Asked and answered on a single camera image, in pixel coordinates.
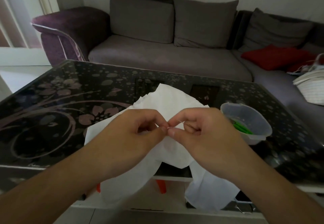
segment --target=plastic container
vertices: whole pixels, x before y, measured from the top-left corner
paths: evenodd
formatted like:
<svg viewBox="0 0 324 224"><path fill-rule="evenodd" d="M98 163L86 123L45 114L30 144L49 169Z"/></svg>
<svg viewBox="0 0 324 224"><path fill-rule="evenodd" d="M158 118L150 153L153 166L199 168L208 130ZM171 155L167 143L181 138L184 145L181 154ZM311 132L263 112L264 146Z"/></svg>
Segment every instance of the plastic container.
<svg viewBox="0 0 324 224"><path fill-rule="evenodd" d="M224 103L220 110L224 116L241 123L253 133L248 135L239 131L249 145L255 145L272 134L270 124L252 107L243 104Z"/></svg>

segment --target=black glass table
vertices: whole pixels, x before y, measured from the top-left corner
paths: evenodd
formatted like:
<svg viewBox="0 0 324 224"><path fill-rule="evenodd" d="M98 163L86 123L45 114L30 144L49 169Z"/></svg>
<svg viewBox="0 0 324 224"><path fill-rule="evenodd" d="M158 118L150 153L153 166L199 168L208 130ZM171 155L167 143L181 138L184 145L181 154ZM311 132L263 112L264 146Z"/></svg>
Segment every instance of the black glass table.
<svg viewBox="0 0 324 224"><path fill-rule="evenodd" d="M232 102L255 108L273 134L252 146L254 151L292 182L324 182L322 144L256 83L70 60L0 103L1 178L27 178L71 155L82 148L87 127L129 107L159 83L211 107ZM163 163L156 175L190 178L191 172Z"/></svg>

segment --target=forearm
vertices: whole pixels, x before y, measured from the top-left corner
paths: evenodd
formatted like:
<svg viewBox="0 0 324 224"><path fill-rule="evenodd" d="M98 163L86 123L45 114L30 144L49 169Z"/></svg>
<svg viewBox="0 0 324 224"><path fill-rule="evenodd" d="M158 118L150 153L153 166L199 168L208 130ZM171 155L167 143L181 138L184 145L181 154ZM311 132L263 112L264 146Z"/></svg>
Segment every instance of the forearm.
<svg viewBox="0 0 324 224"><path fill-rule="evenodd" d="M93 181L82 151L0 197L2 223L53 223Z"/></svg>
<svg viewBox="0 0 324 224"><path fill-rule="evenodd" d="M233 182L270 224L322 223L324 209L260 158Z"/></svg>

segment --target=hand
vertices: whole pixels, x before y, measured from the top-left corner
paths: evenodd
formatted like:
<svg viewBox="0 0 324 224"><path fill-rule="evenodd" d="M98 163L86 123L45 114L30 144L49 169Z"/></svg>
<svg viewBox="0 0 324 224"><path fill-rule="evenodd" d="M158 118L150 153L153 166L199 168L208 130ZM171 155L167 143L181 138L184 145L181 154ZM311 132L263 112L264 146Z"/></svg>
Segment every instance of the hand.
<svg viewBox="0 0 324 224"><path fill-rule="evenodd" d="M184 109L168 124L175 127L180 121L185 122L184 130L169 128L168 135L182 144L210 173L234 181L258 161L257 154L218 109Z"/></svg>
<svg viewBox="0 0 324 224"><path fill-rule="evenodd" d="M167 135L168 123L156 110L128 110L117 116L81 150L94 161L98 183L138 164ZM149 131L144 135L139 132Z"/></svg>

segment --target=gray cushion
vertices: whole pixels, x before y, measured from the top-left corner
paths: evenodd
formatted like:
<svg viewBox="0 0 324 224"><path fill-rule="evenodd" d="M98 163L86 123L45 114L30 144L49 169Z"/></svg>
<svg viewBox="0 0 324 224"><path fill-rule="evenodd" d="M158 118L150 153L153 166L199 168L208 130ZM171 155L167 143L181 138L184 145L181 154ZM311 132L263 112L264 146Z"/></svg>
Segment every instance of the gray cushion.
<svg viewBox="0 0 324 224"><path fill-rule="evenodd" d="M302 48L303 50L309 51L312 54L318 55L324 53L324 47L320 47L317 45L314 45L312 43L307 42L305 46Z"/></svg>
<svg viewBox="0 0 324 224"><path fill-rule="evenodd" d="M249 71L226 49L176 47L112 35L89 54L91 62L238 81Z"/></svg>
<svg viewBox="0 0 324 224"><path fill-rule="evenodd" d="M227 3L174 0L174 44L181 47L225 48L237 5L238 0Z"/></svg>
<svg viewBox="0 0 324 224"><path fill-rule="evenodd" d="M270 44L277 47L296 47L304 42L313 26L311 22L280 22L256 8L239 51L253 51Z"/></svg>
<svg viewBox="0 0 324 224"><path fill-rule="evenodd" d="M241 58L241 52L232 50L232 53L252 73L254 82L264 86L284 106L289 108L308 130L319 140L324 141L324 106L308 103L300 91L293 85L294 76L281 70L266 71L252 62Z"/></svg>
<svg viewBox="0 0 324 224"><path fill-rule="evenodd" d="M172 4L154 0L110 0L111 32L150 42L171 43Z"/></svg>

